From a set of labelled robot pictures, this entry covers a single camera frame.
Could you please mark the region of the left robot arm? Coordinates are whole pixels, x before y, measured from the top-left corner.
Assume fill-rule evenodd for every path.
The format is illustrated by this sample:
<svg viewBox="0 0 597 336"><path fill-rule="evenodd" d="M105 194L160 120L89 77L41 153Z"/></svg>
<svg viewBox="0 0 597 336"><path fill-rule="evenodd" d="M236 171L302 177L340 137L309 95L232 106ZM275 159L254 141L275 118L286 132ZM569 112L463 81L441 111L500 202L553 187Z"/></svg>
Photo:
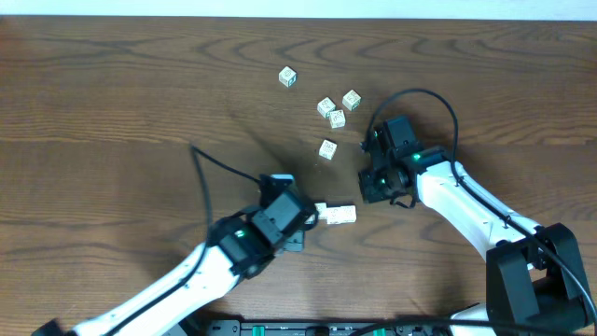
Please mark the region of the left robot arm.
<svg viewBox="0 0 597 336"><path fill-rule="evenodd" d="M259 275L305 225L259 211L213 224L206 241L173 270L113 310L64 330L50 320L43 335L162 335L202 306Z"/></svg>

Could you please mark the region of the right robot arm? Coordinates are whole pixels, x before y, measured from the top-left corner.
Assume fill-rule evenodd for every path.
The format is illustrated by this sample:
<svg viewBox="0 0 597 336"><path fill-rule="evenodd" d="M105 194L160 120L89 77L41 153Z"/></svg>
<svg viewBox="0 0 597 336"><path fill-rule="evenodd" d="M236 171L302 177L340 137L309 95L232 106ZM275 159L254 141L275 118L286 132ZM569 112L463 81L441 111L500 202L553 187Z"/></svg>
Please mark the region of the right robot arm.
<svg viewBox="0 0 597 336"><path fill-rule="evenodd" d="M442 147L367 141L359 174L365 202L409 195L435 210L483 257L486 301L427 325L448 335L572 335L596 322L576 237L544 227L478 184Z"/></svg>

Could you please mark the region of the wooden block with red mark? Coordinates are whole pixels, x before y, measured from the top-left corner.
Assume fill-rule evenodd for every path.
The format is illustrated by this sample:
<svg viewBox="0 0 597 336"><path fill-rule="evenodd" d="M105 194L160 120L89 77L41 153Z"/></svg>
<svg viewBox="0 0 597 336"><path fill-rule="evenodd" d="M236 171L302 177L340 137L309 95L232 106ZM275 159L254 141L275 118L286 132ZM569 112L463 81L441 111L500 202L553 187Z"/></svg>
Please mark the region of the wooden block with red mark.
<svg viewBox="0 0 597 336"><path fill-rule="evenodd" d="M314 225L316 224L318 221L318 214L315 213L314 215L311 215L310 217L308 217L308 219L305 221L306 225Z"/></svg>

